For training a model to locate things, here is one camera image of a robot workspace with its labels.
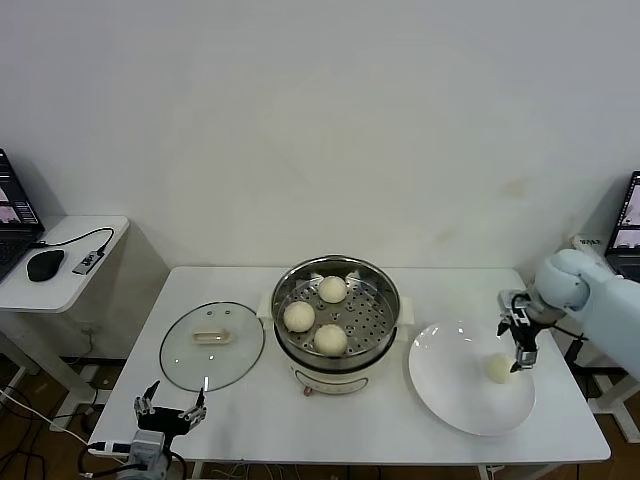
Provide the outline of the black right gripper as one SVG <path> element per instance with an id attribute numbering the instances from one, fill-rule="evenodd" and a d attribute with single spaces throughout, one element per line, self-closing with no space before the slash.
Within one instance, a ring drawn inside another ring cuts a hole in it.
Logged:
<path id="1" fill-rule="evenodd" d="M 514 374 L 519 371 L 531 369 L 537 361 L 538 346 L 536 337 L 541 331 L 541 326 L 535 322 L 518 323 L 513 321 L 511 323 L 503 319 L 498 324 L 496 336 L 501 337 L 509 330 L 517 347 L 515 360 L 509 372 Z"/>

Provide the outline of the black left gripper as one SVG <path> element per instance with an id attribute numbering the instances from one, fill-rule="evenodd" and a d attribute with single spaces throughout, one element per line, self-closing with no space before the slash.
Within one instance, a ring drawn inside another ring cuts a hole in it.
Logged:
<path id="1" fill-rule="evenodd" d="M 186 435 L 191 426 L 197 426 L 206 416 L 204 388 L 201 387 L 195 404 L 180 411 L 172 408 L 154 407 L 152 399 L 160 384 L 156 380 L 142 396 L 134 400 L 137 426 L 141 430 L 161 432 L 165 435 Z"/>

